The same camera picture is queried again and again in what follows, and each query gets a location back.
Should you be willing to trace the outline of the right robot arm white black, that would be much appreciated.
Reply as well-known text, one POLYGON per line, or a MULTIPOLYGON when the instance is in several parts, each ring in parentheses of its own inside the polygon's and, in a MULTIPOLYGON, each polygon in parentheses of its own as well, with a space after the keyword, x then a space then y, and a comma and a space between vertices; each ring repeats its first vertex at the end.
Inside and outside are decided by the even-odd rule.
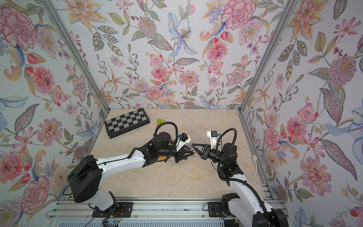
POLYGON ((288 227, 287 215, 260 197, 237 164, 237 130, 230 128, 220 135, 210 131, 209 137, 211 143, 193 143, 192 148, 201 159, 216 163, 219 179, 234 190, 222 196, 223 213, 235 216, 244 227, 288 227))

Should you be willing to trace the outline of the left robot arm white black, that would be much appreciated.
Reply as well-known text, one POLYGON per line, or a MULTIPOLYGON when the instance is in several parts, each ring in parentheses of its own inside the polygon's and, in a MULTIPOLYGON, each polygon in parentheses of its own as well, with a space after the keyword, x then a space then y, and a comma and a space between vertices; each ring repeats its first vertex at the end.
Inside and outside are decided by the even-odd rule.
POLYGON ((149 142, 134 148, 129 154, 104 159, 96 159, 93 155, 84 157, 67 177, 74 202, 88 202, 107 215, 116 214, 119 204, 111 191, 100 187, 101 181, 124 171, 157 163, 160 157, 164 157, 165 162, 170 158, 174 158, 176 163, 186 160, 194 154, 187 146, 191 140, 184 132, 177 134, 173 140, 169 133, 155 131, 149 142))

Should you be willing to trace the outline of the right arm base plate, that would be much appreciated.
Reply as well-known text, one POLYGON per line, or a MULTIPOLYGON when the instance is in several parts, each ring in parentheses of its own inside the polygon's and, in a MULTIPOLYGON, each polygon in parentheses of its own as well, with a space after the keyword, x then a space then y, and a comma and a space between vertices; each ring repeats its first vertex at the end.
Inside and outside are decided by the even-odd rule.
POLYGON ((246 214, 246 203, 237 194, 225 194, 222 199, 207 203, 210 218, 236 218, 241 220, 246 214))

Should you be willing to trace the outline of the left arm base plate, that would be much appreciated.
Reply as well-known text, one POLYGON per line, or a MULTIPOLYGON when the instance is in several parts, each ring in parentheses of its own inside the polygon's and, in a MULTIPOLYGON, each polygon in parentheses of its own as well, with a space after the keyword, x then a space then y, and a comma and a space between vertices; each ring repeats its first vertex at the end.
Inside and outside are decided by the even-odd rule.
POLYGON ((132 202, 117 202, 112 192, 109 192, 112 198, 112 206, 105 211, 100 210, 98 207, 94 207, 92 213, 93 218, 130 218, 133 208, 132 202))

